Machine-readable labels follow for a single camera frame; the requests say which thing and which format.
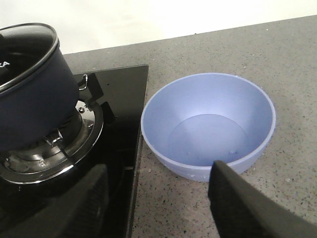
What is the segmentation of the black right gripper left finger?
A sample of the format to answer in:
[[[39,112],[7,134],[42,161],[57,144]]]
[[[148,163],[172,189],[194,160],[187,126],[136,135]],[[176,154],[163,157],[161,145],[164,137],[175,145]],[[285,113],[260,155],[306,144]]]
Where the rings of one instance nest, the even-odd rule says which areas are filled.
[[[107,167],[98,164],[55,202],[0,236],[97,238],[108,203]]]

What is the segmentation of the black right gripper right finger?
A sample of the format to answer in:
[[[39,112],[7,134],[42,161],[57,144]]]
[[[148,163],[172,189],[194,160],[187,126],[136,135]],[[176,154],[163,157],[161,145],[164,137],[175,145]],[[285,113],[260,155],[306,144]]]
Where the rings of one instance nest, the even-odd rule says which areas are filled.
[[[316,225],[264,196],[225,162],[214,161],[208,197],[222,238],[315,238]]]

